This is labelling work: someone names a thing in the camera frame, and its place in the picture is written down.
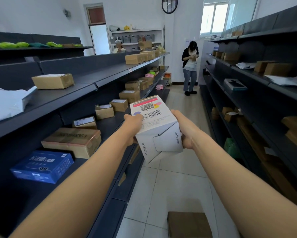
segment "qr code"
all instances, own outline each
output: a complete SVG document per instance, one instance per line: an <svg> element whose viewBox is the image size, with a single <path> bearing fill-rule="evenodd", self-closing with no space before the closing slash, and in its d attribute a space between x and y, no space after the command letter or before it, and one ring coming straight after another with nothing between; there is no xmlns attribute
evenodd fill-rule
<svg viewBox="0 0 297 238"><path fill-rule="evenodd" d="M154 108L154 105L153 103L147 103L147 104L141 105L140 108L141 108L141 111L146 111L146 110L149 110L150 108Z"/></svg>
<svg viewBox="0 0 297 238"><path fill-rule="evenodd" d="M161 114L162 113L160 112L160 110L149 112L147 114L143 114L143 119L142 120L150 119L150 118L153 118L153 117L161 115Z"/></svg>

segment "person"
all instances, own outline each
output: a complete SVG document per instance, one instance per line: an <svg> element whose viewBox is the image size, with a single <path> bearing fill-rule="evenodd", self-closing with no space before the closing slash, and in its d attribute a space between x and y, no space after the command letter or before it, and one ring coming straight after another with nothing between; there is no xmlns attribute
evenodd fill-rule
<svg viewBox="0 0 297 238"><path fill-rule="evenodd" d="M117 46L117 48L115 48L113 50L113 53L121 53L121 52L126 52L126 49L124 47L122 47L122 40L121 39L116 39L115 40L115 44Z"/></svg>
<svg viewBox="0 0 297 238"><path fill-rule="evenodd" d="M181 112L184 148L193 149L224 207L244 237L297 237L297 206L229 156ZM142 115L125 115L81 167L55 188L10 238L86 237L106 197L123 153L141 129Z"/></svg>
<svg viewBox="0 0 297 238"><path fill-rule="evenodd" d="M183 72L184 72L184 91L185 95L189 96L190 94L196 94L197 92L193 90L195 82L197 81L197 61L196 59L199 57L199 50L197 43L195 41L191 41L189 47L187 47L181 60L183 63Z"/></svg>

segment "blue box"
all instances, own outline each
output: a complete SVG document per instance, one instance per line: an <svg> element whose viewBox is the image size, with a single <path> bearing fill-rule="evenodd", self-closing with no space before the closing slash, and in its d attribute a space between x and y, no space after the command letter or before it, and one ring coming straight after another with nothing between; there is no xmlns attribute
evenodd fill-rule
<svg viewBox="0 0 297 238"><path fill-rule="evenodd" d="M19 179L55 184L73 163L69 153L37 150L10 170Z"/></svg>

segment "hand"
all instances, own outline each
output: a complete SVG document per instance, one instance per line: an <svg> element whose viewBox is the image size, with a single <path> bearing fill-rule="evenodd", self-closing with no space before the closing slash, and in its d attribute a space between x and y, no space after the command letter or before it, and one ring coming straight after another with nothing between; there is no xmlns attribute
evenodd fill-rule
<svg viewBox="0 0 297 238"><path fill-rule="evenodd" d="M178 120L180 131L183 133L181 137L183 147L187 149L192 149L192 138L198 131L201 130L192 121L186 118L180 111L172 109L171 112Z"/></svg>
<svg viewBox="0 0 297 238"><path fill-rule="evenodd" d="M121 126L124 135L126 135L127 145L130 146L133 143L137 143L135 139L135 135L140 131L142 127L142 119L143 116L141 114L137 114L135 116L124 115L124 123Z"/></svg>

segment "dark hair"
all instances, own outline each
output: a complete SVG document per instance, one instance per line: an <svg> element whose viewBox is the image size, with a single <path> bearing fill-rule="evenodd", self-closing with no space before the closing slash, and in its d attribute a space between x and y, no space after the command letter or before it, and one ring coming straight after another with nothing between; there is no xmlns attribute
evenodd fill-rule
<svg viewBox="0 0 297 238"><path fill-rule="evenodd" d="M190 51L194 51L197 48L197 43L195 41L191 41L189 44Z"/></svg>

